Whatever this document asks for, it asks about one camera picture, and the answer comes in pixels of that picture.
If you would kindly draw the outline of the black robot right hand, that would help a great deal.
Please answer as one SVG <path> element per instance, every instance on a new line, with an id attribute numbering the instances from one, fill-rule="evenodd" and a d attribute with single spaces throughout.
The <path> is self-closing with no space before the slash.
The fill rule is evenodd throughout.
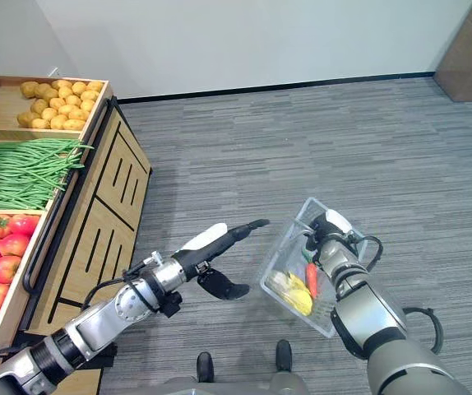
<path id="1" fill-rule="evenodd" d="M 307 235 L 305 249 L 309 252 L 321 251 L 331 241 L 344 245 L 350 252 L 355 252 L 349 241 L 353 227 L 339 212 L 329 209 L 315 217 L 309 227 L 312 232 Z"/>

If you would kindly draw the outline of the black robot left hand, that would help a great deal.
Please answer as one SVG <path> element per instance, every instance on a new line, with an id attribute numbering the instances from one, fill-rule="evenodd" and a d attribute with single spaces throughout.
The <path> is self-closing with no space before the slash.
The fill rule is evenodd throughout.
<path id="1" fill-rule="evenodd" d="M 259 219 L 229 229 L 225 223 L 217 223 L 190 239 L 171 258 L 182 267 L 187 281 L 197 279 L 198 285 L 219 300 L 237 300 L 249 291 L 248 284 L 235 284 L 223 273 L 213 269 L 211 262 L 237 242 L 246 239 L 252 231 L 269 225 L 267 219 Z"/>

